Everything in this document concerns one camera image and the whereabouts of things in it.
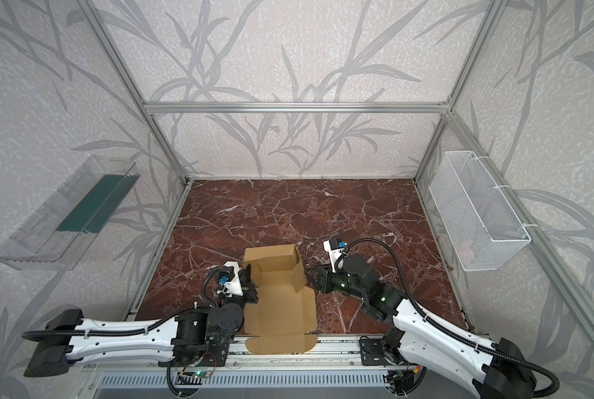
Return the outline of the brown cardboard box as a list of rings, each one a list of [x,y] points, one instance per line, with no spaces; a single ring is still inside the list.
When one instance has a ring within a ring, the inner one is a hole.
[[[315,292],[308,287],[303,261],[293,244],[248,248],[258,302],[245,306],[245,346],[254,355],[289,355],[314,348],[318,337]]]

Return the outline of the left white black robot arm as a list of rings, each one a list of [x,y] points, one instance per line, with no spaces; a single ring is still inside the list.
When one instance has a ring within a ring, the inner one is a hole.
[[[225,366],[228,349],[244,324],[246,304],[258,301],[251,267],[228,262],[210,272],[217,283],[207,297],[172,316],[150,321],[108,322],[68,309],[44,329],[24,332],[36,348],[24,377],[55,377],[78,364],[144,360],[160,367]]]

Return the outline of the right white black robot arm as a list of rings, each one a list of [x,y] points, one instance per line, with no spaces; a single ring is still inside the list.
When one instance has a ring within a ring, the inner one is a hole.
[[[329,264],[307,270],[306,276],[322,294],[361,299],[371,318],[388,325],[380,345],[393,364],[414,363],[436,372],[479,398],[531,398],[536,378],[528,367],[508,361],[521,358],[512,342],[495,343],[438,319],[408,294],[382,280],[363,256],[347,258],[350,270],[334,271]]]

